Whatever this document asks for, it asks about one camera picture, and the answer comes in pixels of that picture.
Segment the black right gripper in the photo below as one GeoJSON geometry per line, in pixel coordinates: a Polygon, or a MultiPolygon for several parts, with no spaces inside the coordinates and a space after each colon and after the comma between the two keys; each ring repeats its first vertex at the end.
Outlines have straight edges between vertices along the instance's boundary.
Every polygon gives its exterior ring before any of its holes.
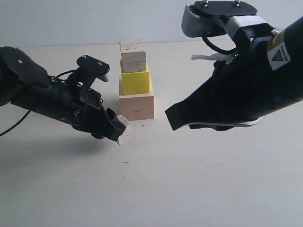
{"type": "Polygon", "coordinates": [[[287,35],[271,44],[260,42],[240,60],[216,66],[198,90],[165,110],[172,130],[227,131],[302,101],[302,39],[287,35]]]}

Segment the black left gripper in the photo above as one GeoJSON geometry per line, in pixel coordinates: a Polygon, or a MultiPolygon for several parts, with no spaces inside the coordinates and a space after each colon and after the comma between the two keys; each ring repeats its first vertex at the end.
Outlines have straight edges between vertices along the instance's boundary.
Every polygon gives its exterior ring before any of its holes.
{"type": "Polygon", "coordinates": [[[16,95],[15,106],[63,122],[93,137],[117,141],[126,130],[123,116],[105,109],[98,92],[80,87],[76,82],[61,79],[48,86],[31,85],[16,95]]]}

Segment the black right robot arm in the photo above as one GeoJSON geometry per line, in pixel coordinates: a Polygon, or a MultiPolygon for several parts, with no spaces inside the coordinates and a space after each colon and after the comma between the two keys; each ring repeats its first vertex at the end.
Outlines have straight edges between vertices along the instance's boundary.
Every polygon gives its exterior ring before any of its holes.
{"type": "Polygon", "coordinates": [[[216,61],[211,77],[165,112],[172,130],[250,127],[303,99],[303,21],[254,39],[232,61],[216,61]]]}

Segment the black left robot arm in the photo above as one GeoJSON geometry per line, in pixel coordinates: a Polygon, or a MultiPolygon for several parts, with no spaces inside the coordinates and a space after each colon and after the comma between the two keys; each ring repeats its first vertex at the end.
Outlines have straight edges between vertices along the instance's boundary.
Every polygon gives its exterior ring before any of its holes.
{"type": "Polygon", "coordinates": [[[0,104],[8,103],[70,125],[96,139],[117,141],[126,126],[102,95],[91,88],[95,79],[108,81],[110,66],[89,55],[76,60],[68,77],[51,76],[19,48],[0,49],[0,104]]]}

